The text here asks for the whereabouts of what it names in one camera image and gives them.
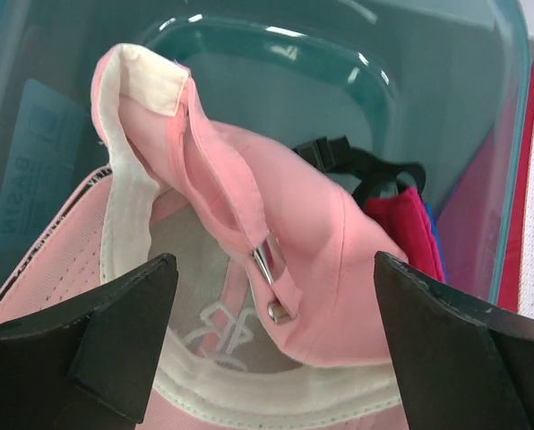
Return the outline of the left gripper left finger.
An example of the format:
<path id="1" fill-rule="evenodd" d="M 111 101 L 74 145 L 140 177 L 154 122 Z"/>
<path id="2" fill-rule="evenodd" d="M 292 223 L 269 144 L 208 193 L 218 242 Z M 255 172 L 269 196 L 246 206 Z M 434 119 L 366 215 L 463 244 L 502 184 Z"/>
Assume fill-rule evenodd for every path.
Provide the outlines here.
<path id="1" fill-rule="evenodd" d="M 162 254 L 0 324 L 0 424 L 140 424 L 177 289 Z"/>

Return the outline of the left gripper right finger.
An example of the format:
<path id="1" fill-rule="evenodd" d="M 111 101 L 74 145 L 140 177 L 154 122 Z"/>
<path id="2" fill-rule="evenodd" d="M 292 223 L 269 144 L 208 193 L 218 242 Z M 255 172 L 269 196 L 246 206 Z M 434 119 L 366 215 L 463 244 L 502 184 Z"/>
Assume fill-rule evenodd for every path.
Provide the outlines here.
<path id="1" fill-rule="evenodd" d="M 375 293 L 409 428 L 534 429 L 534 320 L 375 256 Z"/>

